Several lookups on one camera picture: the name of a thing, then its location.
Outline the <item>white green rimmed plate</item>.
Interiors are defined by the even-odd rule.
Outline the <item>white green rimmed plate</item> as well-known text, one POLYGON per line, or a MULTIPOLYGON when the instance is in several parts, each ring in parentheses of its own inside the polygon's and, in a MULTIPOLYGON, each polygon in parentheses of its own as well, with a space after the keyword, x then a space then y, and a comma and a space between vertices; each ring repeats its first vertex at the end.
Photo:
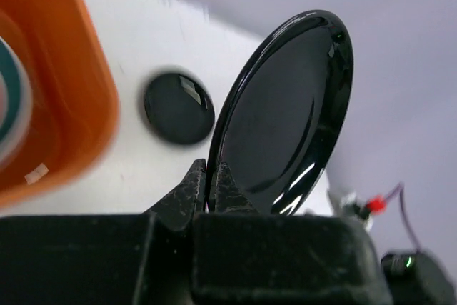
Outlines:
POLYGON ((1 40, 1 165, 26 138, 33 111, 29 75, 14 50, 1 40))

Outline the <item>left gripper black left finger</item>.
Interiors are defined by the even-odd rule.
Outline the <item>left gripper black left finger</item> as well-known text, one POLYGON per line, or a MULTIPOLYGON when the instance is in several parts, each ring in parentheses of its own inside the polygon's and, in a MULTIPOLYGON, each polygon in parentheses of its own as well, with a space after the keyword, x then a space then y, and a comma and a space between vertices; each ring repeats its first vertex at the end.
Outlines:
POLYGON ((187 232, 196 212, 202 211, 206 187, 206 160, 197 159, 183 179, 145 213, 153 212, 171 232, 187 232))

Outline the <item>black plate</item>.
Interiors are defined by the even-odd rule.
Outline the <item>black plate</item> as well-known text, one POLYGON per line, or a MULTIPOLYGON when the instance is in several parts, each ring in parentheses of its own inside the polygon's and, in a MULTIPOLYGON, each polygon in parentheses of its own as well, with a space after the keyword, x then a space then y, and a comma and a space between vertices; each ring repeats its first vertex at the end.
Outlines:
POLYGON ((216 121, 204 201, 217 204, 219 167, 262 214, 297 214, 320 179, 344 123, 353 48, 330 11, 297 14, 255 50, 216 121))
POLYGON ((165 69, 144 85, 141 103, 160 139, 179 146, 204 141, 215 122, 214 103, 201 81, 188 72, 165 69))

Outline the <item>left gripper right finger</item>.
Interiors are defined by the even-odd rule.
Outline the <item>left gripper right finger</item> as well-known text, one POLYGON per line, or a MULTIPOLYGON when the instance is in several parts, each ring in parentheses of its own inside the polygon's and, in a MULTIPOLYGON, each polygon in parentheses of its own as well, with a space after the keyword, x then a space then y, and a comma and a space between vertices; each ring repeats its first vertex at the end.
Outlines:
POLYGON ((216 213, 258 213, 253 204, 238 189, 226 162, 221 162, 217 166, 212 180, 212 205, 212 211, 216 213))

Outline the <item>black plate front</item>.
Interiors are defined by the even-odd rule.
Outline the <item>black plate front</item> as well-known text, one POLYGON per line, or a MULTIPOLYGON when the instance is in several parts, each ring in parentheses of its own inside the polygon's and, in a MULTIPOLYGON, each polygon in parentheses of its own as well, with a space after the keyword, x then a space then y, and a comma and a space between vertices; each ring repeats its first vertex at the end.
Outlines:
POLYGON ((297 14, 255 50, 216 121, 204 201, 217 204, 219 167, 262 214, 297 214, 320 179, 344 123, 353 48, 330 11, 297 14))

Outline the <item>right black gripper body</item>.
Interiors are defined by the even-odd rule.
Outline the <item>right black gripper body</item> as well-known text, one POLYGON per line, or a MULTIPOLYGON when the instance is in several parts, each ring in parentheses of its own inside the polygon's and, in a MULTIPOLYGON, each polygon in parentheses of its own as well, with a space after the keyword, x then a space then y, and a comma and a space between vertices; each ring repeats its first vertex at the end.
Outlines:
POLYGON ((453 305, 456 290, 447 271, 424 251, 390 251, 381 259, 394 304, 453 305))

